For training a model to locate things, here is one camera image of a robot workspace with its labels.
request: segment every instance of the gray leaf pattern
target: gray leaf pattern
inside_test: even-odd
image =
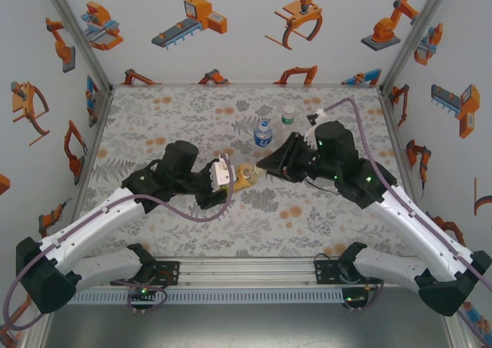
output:
[[[170,142],[190,141],[199,148],[194,171],[224,152],[236,166],[253,164],[275,149],[272,146],[260,151],[253,142],[253,130],[261,119],[271,122],[275,136],[283,107],[292,104],[304,133],[310,127],[307,114],[344,97],[357,102],[371,150],[399,179],[375,89],[234,85],[116,88],[82,213],[105,200],[131,172],[161,158]],[[356,148],[365,157],[352,114],[347,104],[327,115],[354,133]],[[334,190],[332,183],[321,186]],[[218,211],[218,207],[201,210],[193,196],[173,197],[170,204],[200,218]],[[216,221],[192,223],[157,207],[112,234],[91,255],[142,243],[156,257],[312,257],[343,249],[354,241],[389,254],[412,255],[392,229],[341,196],[266,175],[252,188],[234,194],[231,206]]]

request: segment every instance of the purple cable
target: purple cable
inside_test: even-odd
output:
[[[370,163],[371,163],[371,166],[372,168],[374,169],[374,171],[376,172],[376,175],[377,177],[379,178],[379,180],[383,183],[383,185],[386,187],[386,189],[393,195],[393,197],[395,197],[397,199],[397,201],[400,203],[400,205],[405,209],[407,210],[409,213],[413,211],[412,207],[410,207],[407,202],[403,199],[400,198],[400,196],[398,196],[398,194],[393,190],[393,188],[389,185],[389,183],[386,181],[386,179],[384,178],[383,174],[381,173],[381,171],[379,170],[379,167],[377,167],[376,165],[376,161],[374,159],[374,157],[372,156],[371,154],[371,149],[369,148],[369,144],[367,142],[367,138],[366,138],[366,135],[364,133],[364,128],[362,127],[362,119],[361,119],[361,115],[359,114],[359,109],[357,107],[357,105],[355,104],[355,101],[352,99],[352,98],[344,98],[342,100],[340,100],[339,102],[331,105],[330,107],[328,108],[325,108],[324,111],[325,112],[328,112],[334,108],[336,108],[337,106],[340,106],[341,104],[343,104],[344,102],[350,102],[352,104],[352,107],[354,108],[354,113],[355,113],[355,117],[357,119],[357,126],[359,128],[359,133],[361,135],[361,140],[362,140],[362,145],[364,146],[364,150],[366,152],[366,155],[367,155],[367,158],[369,159]],[[492,292],[492,284],[490,284],[490,282],[485,279],[479,272],[477,269],[475,269],[473,266],[471,266],[470,263],[468,263],[468,261],[466,261],[460,254],[459,252],[457,252],[454,247],[449,244],[449,242],[446,240],[446,238],[444,238],[437,230],[434,229],[434,226],[433,225],[430,225],[428,222],[426,222],[426,220],[421,217],[420,215],[418,214],[415,214],[414,216],[427,230],[429,230],[444,246],[446,246],[446,248],[453,254],[453,256],[459,260],[464,266],[467,267],[468,270],[470,270],[472,272],[473,275],[475,275],[475,277],[477,277],[477,279],[479,281],[481,281],[485,287],[490,291]]]
[[[144,284],[129,283],[128,281],[123,281],[123,280],[116,280],[115,283],[120,284],[120,285],[124,285],[126,287],[145,288],[148,290],[157,290],[158,292],[161,292],[162,294],[164,294],[164,298],[162,299],[161,302],[156,303],[154,306],[152,306],[150,308],[146,308],[145,310],[143,310],[144,312],[142,312],[142,314],[155,311],[156,309],[158,309],[160,306],[162,306],[168,300],[168,292],[166,292],[164,290],[164,288],[160,288],[160,287],[157,287],[155,285],[144,285]],[[128,297],[126,299],[126,304],[128,307],[130,307],[131,310],[135,311],[135,308],[131,305],[131,294],[128,295]]]
[[[467,326],[470,328],[473,334],[479,339],[479,341],[482,342],[483,345],[485,346],[491,346],[487,341],[484,339],[482,334],[478,331],[478,329],[473,325],[473,323],[467,318],[467,315],[462,310],[458,310],[457,314],[461,317],[461,319],[464,321],[464,323],[467,324]]]
[[[373,306],[376,303],[376,301],[379,299],[379,297],[383,293],[383,287],[384,287],[384,280],[381,281],[381,285],[377,289],[376,294],[374,295],[374,298],[362,308],[353,308],[350,306],[350,304],[347,303],[346,300],[344,300],[344,305],[349,309],[349,312],[352,312],[353,310],[358,310],[359,313],[361,313],[361,312],[369,309],[371,306]]]
[[[232,172],[232,167],[231,163],[229,162],[229,159],[225,155],[221,155],[221,157],[224,159],[225,164],[228,167],[228,172],[229,172],[229,177],[234,177],[234,173]],[[192,217],[190,215],[185,214],[184,212],[181,212],[180,210],[172,207],[170,204],[165,203],[162,200],[159,200],[156,197],[148,196],[147,194],[133,194],[131,196],[123,197],[120,198],[119,200],[116,200],[114,202],[111,202],[110,204],[107,204],[105,207],[108,210],[111,210],[114,206],[118,206],[119,204],[122,204],[123,202],[130,201],[130,200],[150,200],[154,201],[157,204],[160,204],[161,206],[166,207],[167,209],[171,210],[172,212],[184,217],[187,220],[195,221],[197,223],[206,223],[208,221],[213,221],[217,218],[219,218],[229,207],[232,201],[232,192],[234,191],[234,182],[229,181],[229,191],[228,191],[228,197],[225,200],[224,206],[213,216],[205,218],[205,219],[200,219],[197,217]],[[81,229],[83,226],[87,225],[91,221],[93,221],[95,218],[101,216],[104,213],[103,210],[98,210],[94,212],[91,216],[89,216],[87,219],[81,221],[80,224],[78,224],[76,227],[73,227],[71,230],[67,231],[65,234],[63,234],[61,237],[58,238],[58,242],[64,242],[68,237],[70,237],[73,233]],[[12,299],[12,295],[14,294],[15,288],[18,286],[18,284],[21,282],[21,279],[24,277],[24,275],[27,274],[27,272],[46,254],[51,252],[53,249],[55,249],[55,245],[52,244],[48,246],[45,250],[43,250],[40,254],[38,254],[36,257],[34,257],[31,262],[29,262],[17,275],[17,277],[14,279],[12,282],[12,285],[8,288],[7,294],[5,295],[5,300],[3,303],[3,320],[5,321],[5,325],[10,329],[14,331],[21,331],[21,330],[26,330],[33,326],[35,323],[37,323],[42,317],[43,313],[40,313],[36,318],[33,319],[30,323],[25,324],[24,326],[17,326],[15,325],[9,314],[9,309],[10,309],[10,301]]]

